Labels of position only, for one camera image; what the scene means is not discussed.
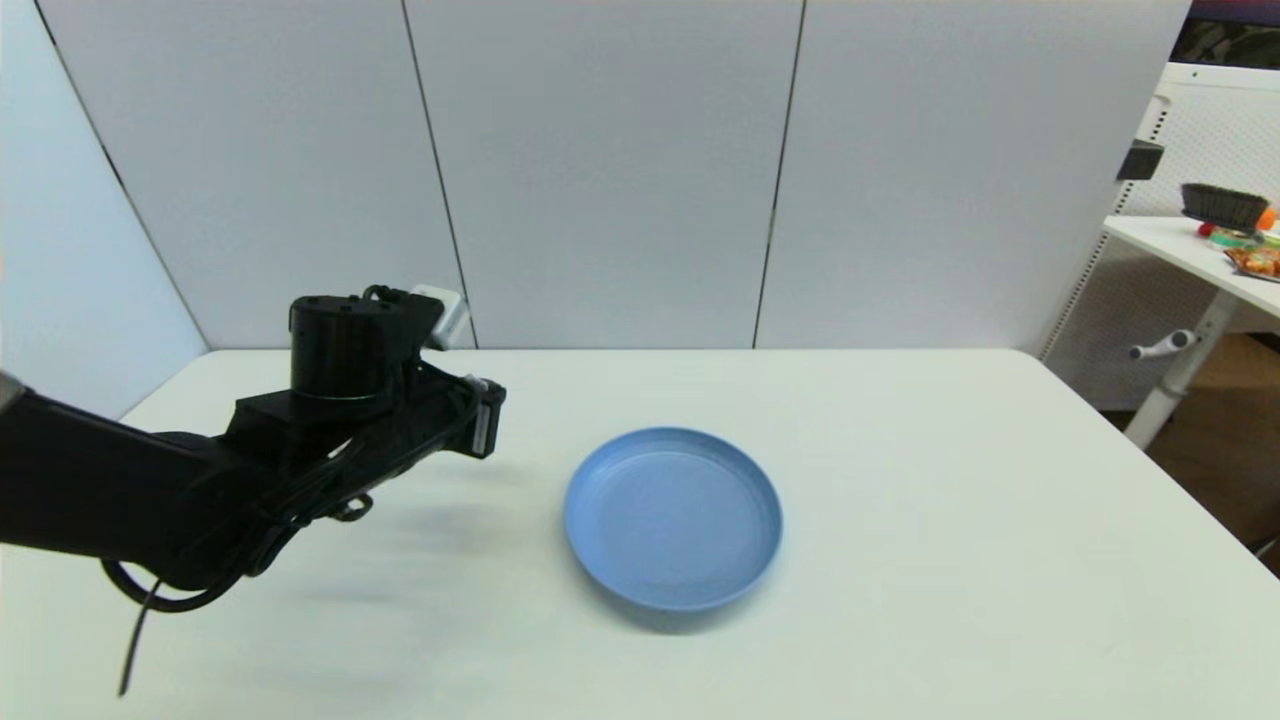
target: panel seam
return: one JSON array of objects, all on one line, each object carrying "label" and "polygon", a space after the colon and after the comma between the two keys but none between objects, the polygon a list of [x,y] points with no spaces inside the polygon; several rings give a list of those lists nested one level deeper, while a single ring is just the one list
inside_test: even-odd
[{"label": "panel seam", "polygon": [[138,204],[134,202],[133,196],[129,195],[129,188],[124,184],[124,178],[120,177],[120,172],[116,169],[115,161],[111,159],[111,154],[106,150],[106,143],[102,142],[102,133],[97,131],[93,115],[90,114],[88,105],[84,104],[84,96],[81,95],[79,86],[76,85],[76,77],[72,76],[72,69],[67,65],[67,58],[63,56],[63,49],[58,45],[58,38],[54,37],[54,28],[49,27],[49,20],[45,19],[45,9],[40,6],[40,0],[32,1],[36,5],[36,12],[40,14],[40,22],[45,24],[45,32],[49,35],[49,42],[54,46],[54,53],[58,55],[58,63],[63,67],[63,74],[67,76],[67,82],[72,86],[72,94],[76,95],[76,102],[79,104],[81,113],[84,114],[84,120],[88,122],[88,128],[93,133],[93,140],[97,141],[97,146],[102,150],[102,158],[106,159],[108,167],[111,168],[111,174],[115,176],[115,182],[120,186],[120,192],[124,193],[124,200],[129,204],[129,210],[133,211],[133,219],[138,222],[138,227],[142,229],[142,236],[147,238],[147,245],[151,246],[151,252],[156,256],[156,261],[160,263],[160,269],[164,270],[165,278],[169,279],[169,286],[173,287],[173,292],[178,296],[178,301],[182,302],[182,309],[187,313],[187,318],[191,319],[191,325],[196,328],[196,334],[198,334],[200,341],[205,343],[205,351],[209,352],[214,350],[212,343],[209,342],[209,336],[205,334],[205,329],[200,327],[200,320],[196,319],[196,314],[191,311],[191,304],[187,302],[187,296],[182,293],[182,288],[173,278],[173,273],[169,270],[169,264],[165,261],[164,255],[160,254],[160,249],[156,246],[155,238],[151,237],[151,228],[147,227],[146,220],[142,218],[142,213],[138,210]]},{"label": "panel seam", "polygon": [[769,256],[773,251],[773,231],[778,220],[778,193],[782,190],[782,161],[787,156],[787,133],[791,132],[791,105],[796,96],[796,72],[800,68],[800,44],[804,41],[804,18],[809,0],[800,1],[800,27],[796,28],[796,49],[791,59],[791,86],[787,88],[787,113],[782,120],[782,143],[778,147],[778,172],[773,178],[773,205],[769,208],[769,228],[764,241],[764,266],[760,269],[760,296],[755,302],[755,329],[751,331],[751,350],[759,347],[760,316],[764,313],[764,283],[769,278]]},{"label": "panel seam", "polygon": [[417,45],[413,42],[413,28],[408,22],[407,0],[401,0],[401,15],[404,18],[404,36],[408,37],[408,54],[413,58],[413,77],[417,79],[417,96],[422,101],[422,117],[426,119],[426,137],[431,142],[431,159],[435,160],[435,178],[440,183],[440,200],[444,202],[444,219],[449,224],[449,240],[453,242],[453,260],[458,264],[458,284],[461,284],[462,297],[467,301],[467,322],[471,324],[471,337],[480,348],[480,334],[476,333],[475,306],[471,305],[471,293],[467,292],[467,278],[462,273],[462,251],[458,250],[458,233],[453,229],[453,211],[449,209],[449,193],[444,190],[444,170],[440,169],[440,152],[435,149],[435,129],[431,127],[431,111],[426,106],[426,86],[422,85],[422,69],[417,63]]}]

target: cable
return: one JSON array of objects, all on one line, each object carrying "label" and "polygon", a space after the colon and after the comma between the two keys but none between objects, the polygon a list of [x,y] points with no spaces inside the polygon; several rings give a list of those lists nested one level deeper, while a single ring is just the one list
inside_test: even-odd
[{"label": "cable", "polygon": [[271,518],[278,524],[283,525],[297,525],[297,524],[306,525],[307,523],[314,520],[314,518],[302,518],[302,519],[297,518],[297,515],[301,511],[301,507],[305,506],[305,503],[300,503],[300,498],[303,495],[311,492],[317,484],[335,475],[342,469],[342,465],[347,462],[347,460],[351,456],[358,455],[360,451],[364,448],[365,448],[364,441],[352,438],[348,441],[347,446],[343,447],[342,451],[339,451],[337,455],[334,455],[333,457],[326,457],[323,462],[320,462],[315,468],[311,468],[302,475],[298,475],[298,478],[293,483],[285,486],[276,493],[280,497],[273,497],[266,500],[266,502],[273,506]]},{"label": "cable", "polygon": [[129,637],[129,650],[124,653],[124,667],[120,669],[120,688],[115,691],[115,697],[124,697],[124,693],[129,692],[129,678],[133,676],[133,659],[138,653],[138,639],[142,638],[142,621],[147,619],[147,610],[151,610],[151,601],[156,597],[156,591],[160,589],[160,578],[156,578],[154,585],[151,585],[151,592],[147,593],[147,598],[142,602],[142,609],[138,610],[138,619],[133,623],[133,634]]},{"label": "cable", "polygon": [[439,377],[442,379],[445,379],[448,382],[452,382],[452,383],[457,384],[458,387],[466,388],[467,392],[471,395],[471,397],[470,397],[470,401],[467,402],[467,409],[466,410],[463,410],[462,413],[460,413],[458,416],[454,418],[440,432],[438,432],[434,436],[431,436],[430,439],[422,441],[422,442],[417,443],[417,446],[415,447],[415,450],[412,450],[410,452],[406,452],[406,454],[401,455],[399,457],[397,457],[393,462],[390,462],[392,468],[396,468],[396,466],[401,465],[402,462],[404,462],[406,460],[408,460],[410,457],[412,457],[413,454],[419,452],[422,447],[430,447],[431,445],[435,445],[436,442],[440,442],[442,439],[444,439],[444,438],[447,438],[447,437],[457,433],[458,430],[462,429],[463,425],[466,425],[472,419],[475,419],[476,414],[480,411],[480,391],[476,389],[476,387],[472,383],[467,382],[463,378],[458,378],[456,375],[451,375],[451,374],[445,373],[444,370],[442,370],[442,369],[431,365],[430,363],[421,363],[419,366],[424,368],[424,369],[426,369],[429,372],[431,372],[433,374],[435,374],[436,377]]},{"label": "cable", "polygon": [[243,561],[236,562],[232,569],[223,574],[212,585],[209,585],[200,594],[192,597],[184,597],[182,600],[174,600],[169,597],[155,596],[151,597],[142,585],[129,575],[124,566],[122,566],[115,560],[102,560],[102,571],[106,573],[106,579],[111,580],[115,588],[125,594],[133,602],[140,605],[148,605],[151,610],[156,612],[187,612],[191,610],[198,610],[210,602],[218,600],[227,591],[232,589],[237,582],[239,582],[243,575],[237,568],[239,568]]},{"label": "cable", "polygon": [[360,295],[361,300],[379,300],[379,296],[390,288],[384,284],[371,284]]}]

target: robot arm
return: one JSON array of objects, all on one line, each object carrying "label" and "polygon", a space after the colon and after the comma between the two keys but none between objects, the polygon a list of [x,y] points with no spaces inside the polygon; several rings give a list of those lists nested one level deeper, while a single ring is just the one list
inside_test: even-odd
[{"label": "robot arm", "polygon": [[140,603],[120,564],[142,565],[198,593],[148,601],[182,612],[265,571],[312,520],[358,520],[372,487],[422,457],[486,457],[506,389],[420,356],[457,324],[444,297],[298,299],[291,388],[237,401],[218,437],[136,430],[0,373],[0,542],[99,557]]}]

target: tabletop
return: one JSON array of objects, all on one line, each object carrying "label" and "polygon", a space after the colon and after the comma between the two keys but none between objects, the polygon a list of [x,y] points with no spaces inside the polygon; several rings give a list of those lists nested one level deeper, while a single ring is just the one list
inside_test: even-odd
[{"label": "tabletop", "polygon": [[[410,719],[1280,716],[1280,583],[1033,359],[956,351],[471,351],[485,461],[435,455],[264,575],[152,614],[96,561],[5,548],[0,715]],[[214,352],[127,418],[219,433],[288,383]],[[718,434],[782,501],[769,577],[698,626],[596,591],[561,502],[596,446]]]},{"label": "tabletop", "polygon": [[1102,229],[1280,318],[1280,283],[1236,274],[1221,250],[1196,234],[1199,224],[1190,218],[1111,215]]}]

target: plastic plate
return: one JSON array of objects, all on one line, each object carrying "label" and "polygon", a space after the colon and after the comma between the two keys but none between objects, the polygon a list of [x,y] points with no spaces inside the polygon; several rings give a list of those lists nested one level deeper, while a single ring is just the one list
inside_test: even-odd
[{"label": "plastic plate", "polygon": [[650,428],[614,438],[573,474],[564,528],[579,562],[641,607],[696,612],[754,587],[782,539],[764,471],[707,433]]}]

